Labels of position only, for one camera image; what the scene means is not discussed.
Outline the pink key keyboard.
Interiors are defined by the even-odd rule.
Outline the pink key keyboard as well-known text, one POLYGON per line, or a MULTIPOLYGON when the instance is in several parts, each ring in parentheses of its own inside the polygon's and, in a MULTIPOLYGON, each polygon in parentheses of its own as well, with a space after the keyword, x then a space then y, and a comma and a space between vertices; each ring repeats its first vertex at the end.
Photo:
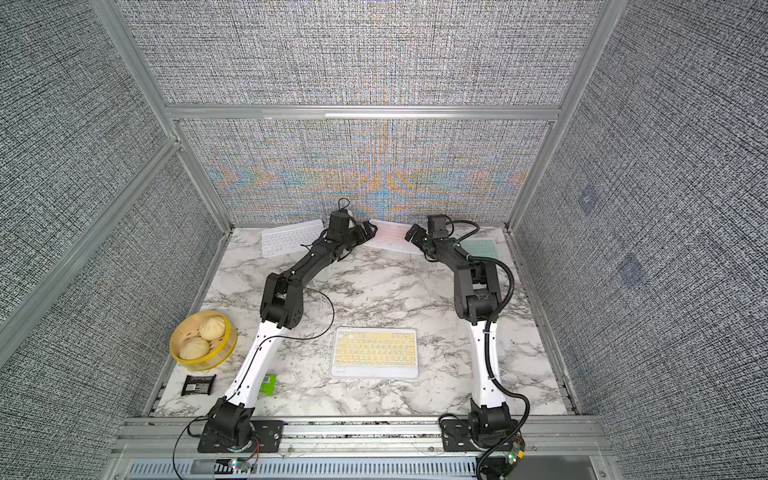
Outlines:
POLYGON ((415 255, 422 254, 422 251, 416 245, 405 239, 405 235, 411 229, 411 225, 377 219, 371 219, 370 223, 376 226, 377 230, 375 236, 366 241, 363 247, 415 255))

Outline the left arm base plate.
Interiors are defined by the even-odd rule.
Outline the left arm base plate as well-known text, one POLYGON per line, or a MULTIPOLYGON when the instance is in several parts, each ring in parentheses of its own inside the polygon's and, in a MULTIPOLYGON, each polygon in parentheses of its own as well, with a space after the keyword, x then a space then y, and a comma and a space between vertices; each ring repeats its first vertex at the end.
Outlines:
POLYGON ((198 453, 244 454, 277 453, 285 423, 281 420, 251 420, 233 429, 219 427, 209 420, 200 435, 198 453))

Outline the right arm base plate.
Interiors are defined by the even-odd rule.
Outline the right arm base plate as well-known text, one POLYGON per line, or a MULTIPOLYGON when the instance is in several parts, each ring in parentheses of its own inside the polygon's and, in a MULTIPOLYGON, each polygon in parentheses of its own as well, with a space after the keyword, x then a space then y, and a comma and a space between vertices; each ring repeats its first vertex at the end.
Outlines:
POLYGON ((512 439, 507 439, 507 432, 479 434, 473 432, 469 421, 454 415, 442 415, 438 418, 441 441, 445 452, 481 452, 489 450, 503 440, 501 448, 509 449, 512 439))

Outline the yellow key keyboard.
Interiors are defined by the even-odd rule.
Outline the yellow key keyboard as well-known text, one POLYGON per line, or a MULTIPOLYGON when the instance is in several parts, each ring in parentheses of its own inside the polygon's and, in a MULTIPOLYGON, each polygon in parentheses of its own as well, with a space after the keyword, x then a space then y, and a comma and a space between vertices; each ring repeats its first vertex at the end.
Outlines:
POLYGON ((415 329, 340 327, 335 334, 331 376, 413 380, 419 375, 415 329))

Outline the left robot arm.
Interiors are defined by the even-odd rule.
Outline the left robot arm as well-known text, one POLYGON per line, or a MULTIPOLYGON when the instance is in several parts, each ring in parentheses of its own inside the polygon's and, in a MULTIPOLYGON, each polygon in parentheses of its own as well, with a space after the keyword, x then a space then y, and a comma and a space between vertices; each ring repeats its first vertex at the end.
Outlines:
POLYGON ((332 220, 292 267, 268 275, 256 338, 230 386, 206 415, 204 440, 216 441, 230 451, 253 446, 251 417, 258 392, 281 343, 298 339, 289 332, 303 317, 305 287, 323 269, 373 239, 377 230, 370 221, 359 223, 347 217, 332 220))

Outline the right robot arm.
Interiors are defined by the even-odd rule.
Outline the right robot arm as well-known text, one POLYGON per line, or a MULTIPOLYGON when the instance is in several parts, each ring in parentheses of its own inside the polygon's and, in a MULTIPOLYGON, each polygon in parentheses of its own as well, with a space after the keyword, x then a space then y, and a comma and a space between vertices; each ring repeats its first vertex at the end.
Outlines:
POLYGON ((427 228, 412 225, 405 240, 427 259, 447 266, 453 273, 454 307, 467 327, 472 352, 468 429, 472 441, 487 449, 516 426, 497 378, 497 320, 505 300, 498 278, 498 261, 468 252, 460 240, 450 236, 444 217, 430 217, 427 228))

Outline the green key keyboard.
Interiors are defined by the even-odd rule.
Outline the green key keyboard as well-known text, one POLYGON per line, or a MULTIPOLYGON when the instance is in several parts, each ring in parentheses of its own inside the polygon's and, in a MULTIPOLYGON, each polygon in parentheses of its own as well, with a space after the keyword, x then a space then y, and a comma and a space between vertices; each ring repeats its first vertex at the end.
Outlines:
POLYGON ((496 243, 492 239, 468 239, 464 240, 461 246, 473 257, 501 259, 496 243))

